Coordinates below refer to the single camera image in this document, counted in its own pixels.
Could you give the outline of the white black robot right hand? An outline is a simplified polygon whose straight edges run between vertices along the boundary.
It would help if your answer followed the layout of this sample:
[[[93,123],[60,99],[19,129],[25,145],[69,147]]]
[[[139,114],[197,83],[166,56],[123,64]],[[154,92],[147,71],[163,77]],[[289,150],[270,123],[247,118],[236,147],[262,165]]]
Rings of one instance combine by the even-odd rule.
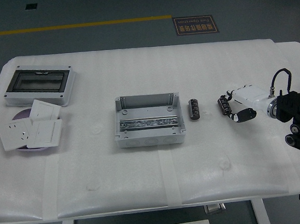
[[[229,104],[231,100],[244,105],[246,108],[234,113]],[[269,114],[271,102],[272,100],[268,97],[266,91],[252,85],[227,91],[217,101],[222,114],[237,123],[243,123],[255,118],[257,111]]]

